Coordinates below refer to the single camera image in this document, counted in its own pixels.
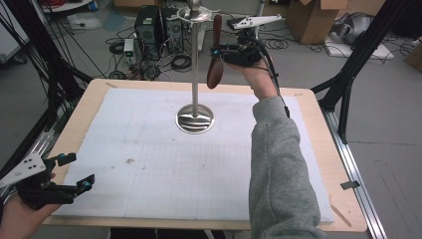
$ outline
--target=black tape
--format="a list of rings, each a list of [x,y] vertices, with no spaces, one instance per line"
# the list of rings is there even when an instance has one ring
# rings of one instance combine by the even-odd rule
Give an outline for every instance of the black tape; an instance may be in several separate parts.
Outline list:
[[[342,187],[343,190],[346,190],[349,188],[356,188],[360,186],[360,184],[357,181],[349,181],[349,182],[342,183],[340,186]]]

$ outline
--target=gray sleeve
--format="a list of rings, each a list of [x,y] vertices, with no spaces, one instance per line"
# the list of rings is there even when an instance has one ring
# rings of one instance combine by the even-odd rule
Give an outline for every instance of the gray sleeve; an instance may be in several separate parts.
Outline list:
[[[251,238],[325,238],[300,135],[279,97],[253,108],[249,213]]]

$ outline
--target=human arm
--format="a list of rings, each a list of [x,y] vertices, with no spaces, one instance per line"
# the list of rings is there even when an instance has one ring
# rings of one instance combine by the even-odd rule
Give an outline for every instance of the human arm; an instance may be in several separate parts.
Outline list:
[[[48,204],[39,210],[28,207],[19,195],[13,195],[4,205],[0,224],[0,239],[27,239],[35,234],[44,220],[61,205]]]
[[[264,63],[232,68],[244,75],[260,100],[253,108],[257,124],[252,133],[249,189],[251,238],[325,238],[317,229],[317,197],[298,129],[286,116]]]

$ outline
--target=black electronic equipment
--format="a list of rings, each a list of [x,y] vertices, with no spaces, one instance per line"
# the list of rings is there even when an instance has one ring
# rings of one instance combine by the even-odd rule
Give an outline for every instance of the black electronic equipment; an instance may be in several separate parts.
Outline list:
[[[142,60],[158,61],[160,59],[160,47],[164,42],[158,6],[140,6],[134,23],[134,30]]]
[[[184,50],[182,20],[179,18],[174,19],[177,17],[177,11],[178,9],[173,7],[163,7],[161,9],[165,45],[170,54],[182,53]]]

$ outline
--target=table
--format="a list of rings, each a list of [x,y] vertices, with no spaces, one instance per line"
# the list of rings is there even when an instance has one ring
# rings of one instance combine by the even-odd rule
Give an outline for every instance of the table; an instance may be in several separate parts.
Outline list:
[[[76,107],[54,148],[51,156],[60,153],[77,152],[91,121],[96,116],[104,96],[110,88],[146,89],[162,91],[191,91],[191,84],[164,82],[135,82],[119,80],[94,80],[88,86],[80,103]],[[218,92],[231,94],[252,94],[247,86],[220,85],[209,90],[206,85],[199,85],[199,92]],[[352,189],[343,190],[341,184],[348,181],[341,159],[320,112],[314,93],[305,89],[281,89],[283,96],[293,96],[302,109],[305,125],[308,129],[316,160],[325,188],[328,192],[335,222],[321,224],[324,231],[362,232],[367,228],[363,214]],[[55,182],[64,181],[69,166],[55,168]],[[176,220],[147,218],[105,218],[105,217],[69,217],[51,216],[46,225],[85,225],[112,227],[145,228],[184,228],[215,230],[250,230],[247,221],[210,221],[210,220]]]

